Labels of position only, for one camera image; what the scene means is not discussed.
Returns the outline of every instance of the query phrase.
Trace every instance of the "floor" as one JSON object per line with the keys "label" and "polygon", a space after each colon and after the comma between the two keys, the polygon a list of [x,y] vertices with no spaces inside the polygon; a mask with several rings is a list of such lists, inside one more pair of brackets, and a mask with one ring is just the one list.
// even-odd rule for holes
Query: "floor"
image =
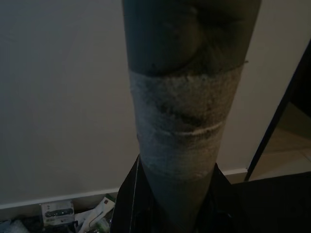
{"label": "floor", "polygon": [[250,181],[311,171],[311,118],[289,103]]}

